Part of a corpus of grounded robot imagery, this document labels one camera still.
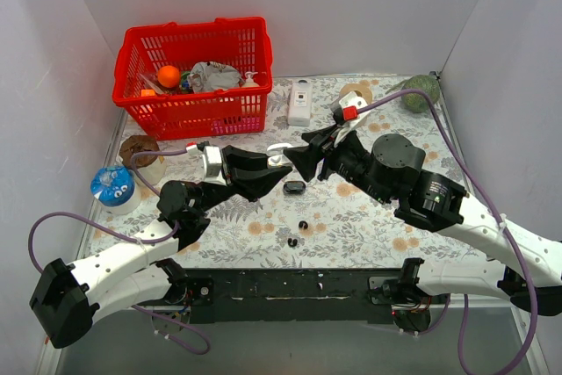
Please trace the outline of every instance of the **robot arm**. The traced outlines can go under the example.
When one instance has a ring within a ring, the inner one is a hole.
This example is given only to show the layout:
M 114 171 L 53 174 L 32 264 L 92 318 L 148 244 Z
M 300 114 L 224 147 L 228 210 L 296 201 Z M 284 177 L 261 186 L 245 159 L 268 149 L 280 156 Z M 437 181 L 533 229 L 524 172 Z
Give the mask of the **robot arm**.
M 96 321 L 120 309 L 151 299 L 192 305 L 208 301 L 210 278 L 193 278 L 172 259 L 164 259 L 194 243 L 210 221 L 206 212 L 233 195 L 256 201 L 266 195 L 292 168 L 310 181 L 323 161 L 320 180 L 337 173 L 381 204 L 398 201 L 395 217 L 407 224 L 458 239 L 483 251 L 481 265 L 432 264 L 408 258 L 400 276 L 384 280 L 372 302 L 404 304 L 444 293 L 471 293 L 510 300 L 530 310 L 521 267 L 494 217 L 465 188 L 447 177 L 422 169 L 425 152 L 398 134 L 378 138 L 371 152 L 356 128 L 370 112 L 346 119 L 344 110 L 362 107 L 351 93 L 335 108 L 336 124 L 303 133 L 308 145 L 276 145 L 283 154 L 268 157 L 207 142 L 190 145 L 187 153 L 201 153 L 205 179 L 198 184 L 167 182 L 161 190 L 159 218 L 135 235 L 137 242 L 119 243 L 99 254 L 66 265 L 57 259 L 46 266 L 30 306 L 55 348 L 81 338 Z M 538 312 L 562 312 L 562 243 L 548 241 L 505 223 L 530 267 L 537 287 Z M 171 227 L 176 232 L 164 242 Z
M 208 142 L 187 147 L 202 154 L 202 182 L 169 181 L 161 190 L 161 212 L 133 236 L 137 242 L 120 242 L 94 256 L 66 265 L 61 259 L 48 264 L 30 300 L 30 306 L 55 348 L 66 347 L 84 336 L 94 322 L 120 309 L 151 299 L 174 304 L 201 298 L 201 280 L 193 280 L 172 259 L 164 259 L 194 243 L 210 220 L 206 212 L 233 195 L 257 201 L 287 174 L 291 167 L 269 166 L 266 154 Z M 176 232 L 159 242 L 171 227 Z
M 366 151 L 355 128 L 370 112 L 345 118 L 348 107 L 364 100 L 349 94 L 335 108 L 336 124 L 303 133 L 304 147 L 285 148 L 284 155 L 310 181 L 323 161 L 319 180 L 337 173 L 381 204 L 398 201 L 394 216 L 407 224 L 457 239 L 484 252 L 481 265 L 425 263 L 407 259 L 400 280 L 381 286 L 381 303 L 405 303 L 412 297 L 472 293 L 510 300 L 529 311 L 529 293 L 521 265 L 493 215 L 463 186 L 422 169 L 425 151 L 402 135 L 386 134 Z M 539 237 L 505 220 L 530 268 L 537 288 L 538 312 L 562 312 L 562 243 Z

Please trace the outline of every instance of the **floral tablecloth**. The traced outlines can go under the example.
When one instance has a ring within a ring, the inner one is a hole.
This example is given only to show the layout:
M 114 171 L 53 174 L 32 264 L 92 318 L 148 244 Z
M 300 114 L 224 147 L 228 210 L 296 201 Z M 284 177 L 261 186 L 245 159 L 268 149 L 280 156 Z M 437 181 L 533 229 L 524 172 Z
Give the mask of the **floral tablecloth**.
M 313 83 L 313 118 L 305 130 L 332 124 L 328 105 L 338 98 L 346 83 L 361 83 L 371 88 L 375 99 L 405 76 L 318 76 Z M 274 143 L 286 141 L 305 145 L 300 139 L 303 128 L 287 125 L 287 100 L 292 79 L 278 78 L 267 104 L 267 121 L 262 133 L 221 136 L 210 139 L 214 145 L 232 144 L 238 148 L 265 152 Z M 358 129 L 365 148 L 384 133 L 400 133 L 427 155 L 424 168 L 464 182 L 460 168 L 443 142 L 429 113 L 406 111 L 399 100 L 374 111 L 369 121 Z M 121 142 L 142 133 L 128 118 Z M 184 148 L 186 140 L 160 142 L 162 150 Z M 200 157 L 170 157 L 162 186 L 170 179 L 198 181 L 203 176 Z M 294 170 L 288 180 L 301 180 Z M 400 267 L 407 257 L 418 256 L 433 261 L 479 261 L 482 255 L 468 245 L 438 234 L 431 234 L 404 224 L 393 217 L 394 205 L 382 206 L 337 175 L 326 182 L 316 179 L 302 196 L 286 196 L 283 184 L 257 203 L 234 197 L 209 212 L 211 225 L 198 242 L 172 256 L 183 267 L 255 268 L 255 267 Z M 124 234 L 135 234 L 158 212 L 157 197 L 141 187 L 142 203 L 131 214 L 113 216 L 101 212 L 97 221 Z M 299 221 L 308 229 L 299 229 Z M 296 248 L 287 244 L 297 239 Z M 90 234 L 86 255 L 96 254 L 116 240 L 96 230 Z

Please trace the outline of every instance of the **plastic basket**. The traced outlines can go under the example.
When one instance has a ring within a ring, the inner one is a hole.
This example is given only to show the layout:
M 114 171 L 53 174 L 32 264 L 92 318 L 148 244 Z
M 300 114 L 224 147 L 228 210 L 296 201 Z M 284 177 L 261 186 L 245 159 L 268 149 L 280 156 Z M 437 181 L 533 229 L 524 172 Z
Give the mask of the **plastic basket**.
M 191 69 L 199 61 L 258 72 L 255 88 L 141 97 L 139 74 L 165 65 Z M 127 30 L 115 65 L 113 102 L 157 140 L 261 132 L 273 86 L 270 38 L 263 18 L 217 18 L 195 25 L 140 26 Z

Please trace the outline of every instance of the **green ball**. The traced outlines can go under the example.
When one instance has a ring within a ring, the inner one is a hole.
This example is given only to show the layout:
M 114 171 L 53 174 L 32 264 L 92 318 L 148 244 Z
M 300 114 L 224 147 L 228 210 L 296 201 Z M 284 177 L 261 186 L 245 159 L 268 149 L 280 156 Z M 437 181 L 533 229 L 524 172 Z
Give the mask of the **green ball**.
M 402 85 L 402 90 L 408 88 L 415 88 L 417 90 L 422 90 L 428 93 L 429 98 L 431 98 L 431 103 L 435 104 L 439 101 L 441 95 L 441 90 L 439 89 L 439 82 L 429 75 L 416 75 L 412 76 L 410 79 L 406 80 Z M 423 113 L 428 110 L 428 103 L 425 98 L 419 94 L 406 94 L 402 96 L 402 104 L 409 111 L 413 113 Z

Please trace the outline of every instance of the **white bottle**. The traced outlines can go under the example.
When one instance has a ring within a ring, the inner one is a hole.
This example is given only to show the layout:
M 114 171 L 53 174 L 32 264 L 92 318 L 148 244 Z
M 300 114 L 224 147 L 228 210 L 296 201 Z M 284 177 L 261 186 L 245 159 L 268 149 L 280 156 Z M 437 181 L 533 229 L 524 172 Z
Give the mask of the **white bottle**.
M 313 107 L 313 85 L 306 79 L 300 79 L 292 83 L 289 96 L 289 113 L 287 121 L 289 125 L 308 126 Z
M 259 87 L 260 84 L 254 81 L 254 75 L 257 75 L 257 72 L 246 72 L 246 82 L 242 85 L 242 88 L 253 88 Z

